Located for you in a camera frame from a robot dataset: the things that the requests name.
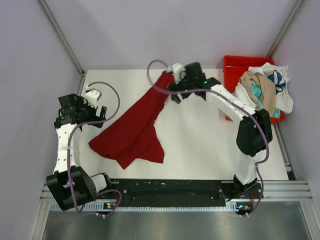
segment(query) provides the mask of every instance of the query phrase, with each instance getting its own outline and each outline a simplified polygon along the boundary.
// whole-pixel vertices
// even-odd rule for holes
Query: beige cloth
[[[265,110],[268,111],[270,117],[272,117],[275,114],[276,109],[276,85],[274,82],[272,82],[269,78],[267,78],[266,75],[263,75],[261,73],[252,73],[249,71],[246,71],[241,77],[240,77],[240,84],[244,87],[246,92],[248,93],[250,99],[254,102],[256,105],[256,109],[260,109],[259,107],[259,101],[265,108]],[[251,92],[251,86],[253,83],[258,85],[261,88],[262,94],[258,99],[256,96]]]

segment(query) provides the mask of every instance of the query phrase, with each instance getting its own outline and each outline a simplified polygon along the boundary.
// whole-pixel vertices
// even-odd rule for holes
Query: white table surface
[[[150,74],[155,82],[163,70],[153,69]],[[207,78],[224,81],[222,69],[204,69]],[[240,150],[236,144],[238,127],[225,119],[213,104],[192,94],[176,104],[170,98],[165,102],[155,122],[157,137],[164,149],[164,162],[154,163],[134,160],[123,170],[112,159],[99,156],[88,142],[116,121],[151,87],[145,69],[89,70],[84,85],[104,81],[118,91],[121,99],[118,114],[104,123],[102,128],[83,126],[80,138],[80,163],[92,176],[106,172],[111,178],[129,179],[182,179],[182,180],[232,180],[238,168]],[[117,97],[103,84],[94,85],[102,91],[99,104],[107,107],[106,117],[117,107]],[[260,165],[264,180],[288,180],[275,129],[269,144],[270,157]]]

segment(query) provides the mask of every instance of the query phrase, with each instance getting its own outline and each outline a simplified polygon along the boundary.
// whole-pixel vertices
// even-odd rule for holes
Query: clothing pile
[[[294,101],[288,92],[288,66],[250,66],[235,87],[235,96],[244,104],[266,109],[273,118],[280,118],[281,111],[292,112]]]

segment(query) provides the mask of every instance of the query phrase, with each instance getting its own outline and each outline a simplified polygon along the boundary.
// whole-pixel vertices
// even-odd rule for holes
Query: white cloth
[[[249,107],[256,108],[254,101],[249,97],[246,89],[238,82],[235,87],[234,96],[240,100],[243,104],[248,105]]]
[[[290,114],[294,107],[294,101],[292,100],[288,92],[288,82],[290,80],[287,77],[288,66],[275,66],[270,64],[269,62],[266,62],[262,66],[250,66],[248,70],[253,74],[261,73],[266,75],[267,77],[274,74],[274,70],[278,71],[281,74],[282,79],[285,82],[285,88],[282,92],[279,92],[275,96],[275,107],[283,111],[285,114]]]

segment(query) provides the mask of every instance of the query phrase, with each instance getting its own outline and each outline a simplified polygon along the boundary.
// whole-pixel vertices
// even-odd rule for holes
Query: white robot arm
[[[259,125],[263,128],[268,142],[270,142],[272,140],[272,132],[268,112],[264,109],[257,111],[256,109],[243,104],[213,77],[206,79],[198,62],[186,66],[176,63],[166,71],[174,76],[174,82],[168,87],[170,91],[206,88],[224,96],[225,99],[216,94],[206,94],[205,92],[195,93],[206,101],[213,103],[239,126],[236,142],[241,150],[241,156],[239,167],[233,180],[239,182],[244,190],[253,186],[257,180],[255,163],[261,160],[261,156],[266,146],[252,120],[249,119],[243,111],[232,106],[231,103],[238,105],[241,109],[254,116],[255,119],[258,120]],[[181,94],[181,97],[182,99],[185,99],[189,97],[190,94],[191,93],[186,92],[186,94]],[[178,104],[181,102],[178,95],[171,95],[171,98]]]
[[[104,106],[101,108],[100,116],[96,116],[101,95],[101,91],[92,88],[87,89],[84,97],[75,94],[59,97],[61,109],[54,123],[58,137],[57,159],[53,174],[46,178],[46,184],[62,210],[74,207],[68,182],[68,149],[70,150],[72,184],[79,205],[94,201],[98,192],[110,184],[109,177],[105,173],[89,177],[80,167],[79,142],[82,129],[77,126],[84,122],[105,120],[107,108]],[[72,131],[74,133],[68,147]]]

